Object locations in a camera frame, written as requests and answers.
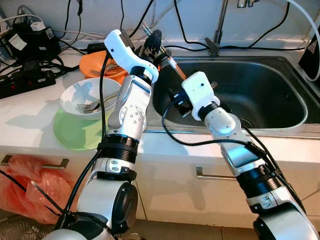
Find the drain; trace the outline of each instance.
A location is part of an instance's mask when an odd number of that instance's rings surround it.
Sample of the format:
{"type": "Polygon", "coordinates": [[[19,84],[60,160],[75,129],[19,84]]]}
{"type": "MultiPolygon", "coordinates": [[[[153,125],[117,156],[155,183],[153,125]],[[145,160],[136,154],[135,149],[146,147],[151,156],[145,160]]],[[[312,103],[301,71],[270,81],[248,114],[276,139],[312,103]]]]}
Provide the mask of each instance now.
{"type": "Polygon", "coordinates": [[[246,119],[240,118],[240,123],[241,123],[241,126],[244,126],[247,129],[254,129],[255,128],[255,125],[246,119]]]}

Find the red plastic bag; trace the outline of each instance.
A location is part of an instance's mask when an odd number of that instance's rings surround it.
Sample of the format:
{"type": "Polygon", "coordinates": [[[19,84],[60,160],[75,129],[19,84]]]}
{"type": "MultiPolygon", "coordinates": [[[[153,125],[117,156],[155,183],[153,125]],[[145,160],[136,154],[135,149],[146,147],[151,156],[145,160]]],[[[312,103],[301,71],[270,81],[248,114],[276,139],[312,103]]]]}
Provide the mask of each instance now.
{"type": "Polygon", "coordinates": [[[0,174],[0,208],[35,219],[42,224],[55,224],[59,211],[31,184],[36,182],[61,208],[64,208],[74,183],[61,170],[42,169],[43,161],[31,156],[15,155],[9,161],[6,173],[15,178],[26,191],[0,174]]]}

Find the white wall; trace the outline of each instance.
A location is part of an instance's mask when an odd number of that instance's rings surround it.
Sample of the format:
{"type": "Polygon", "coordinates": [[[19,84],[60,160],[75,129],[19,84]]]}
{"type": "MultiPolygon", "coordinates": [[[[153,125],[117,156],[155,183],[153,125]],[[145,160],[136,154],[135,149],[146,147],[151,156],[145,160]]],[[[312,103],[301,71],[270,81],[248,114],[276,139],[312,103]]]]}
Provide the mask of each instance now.
{"type": "MultiPolygon", "coordinates": [[[[315,19],[320,11],[320,0],[297,0],[315,19]]],[[[7,16],[16,14],[18,5],[24,4],[41,16],[45,24],[63,29],[68,0],[1,0],[0,6],[7,16]]],[[[134,29],[149,0],[123,0],[125,29],[134,29]]],[[[173,0],[156,0],[156,18],[173,0]]],[[[182,0],[179,10],[189,40],[212,38],[217,26],[222,0],[182,0]]],[[[277,24],[285,13],[284,0],[260,0],[253,8],[237,8],[237,0],[229,0],[224,22],[222,42],[225,40],[255,39],[277,24]]],[[[71,1],[68,29],[78,30],[78,3],[71,1]]],[[[146,16],[151,21],[154,8],[146,16]]],[[[120,0],[83,0],[82,31],[108,33],[120,28],[120,0]]],[[[181,31],[174,8],[157,26],[167,40],[181,39],[181,31]]],[[[303,15],[291,6],[287,21],[269,39],[302,39],[310,30],[303,15]]]]}

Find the wire basket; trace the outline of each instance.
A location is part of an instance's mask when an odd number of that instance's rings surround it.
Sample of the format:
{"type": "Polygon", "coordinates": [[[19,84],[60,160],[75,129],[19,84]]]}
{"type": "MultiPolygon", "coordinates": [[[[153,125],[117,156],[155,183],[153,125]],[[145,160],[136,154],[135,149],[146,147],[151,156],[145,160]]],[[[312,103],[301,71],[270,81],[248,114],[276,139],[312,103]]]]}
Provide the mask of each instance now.
{"type": "Polygon", "coordinates": [[[41,240],[53,230],[54,225],[41,224],[20,215],[0,220],[0,240],[41,240]]]}

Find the drawer handle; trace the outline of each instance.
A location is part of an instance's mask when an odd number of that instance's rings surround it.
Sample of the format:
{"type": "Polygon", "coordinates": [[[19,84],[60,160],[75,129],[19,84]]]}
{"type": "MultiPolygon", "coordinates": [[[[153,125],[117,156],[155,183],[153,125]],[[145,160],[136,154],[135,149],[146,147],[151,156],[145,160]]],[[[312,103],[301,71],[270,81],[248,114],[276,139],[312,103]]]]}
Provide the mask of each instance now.
{"type": "MultiPolygon", "coordinates": [[[[11,155],[5,155],[5,157],[3,158],[3,160],[0,162],[1,166],[8,166],[8,161],[11,158],[11,155]]],[[[60,165],[51,165],[51,164],[44,164],[42,165],[43,169],[56,169],[56,170],[63,170],[67,167],[69,163],[69,159],[64,158],[62,159],[60,165]]]]}
{"type": "Polygon", "coordinates": [[[237,180],[234,176],[219,176],[219,175],[205,175],[202,172],[202,167],[196,166],[196,178],[204,180],[237,180]]]}

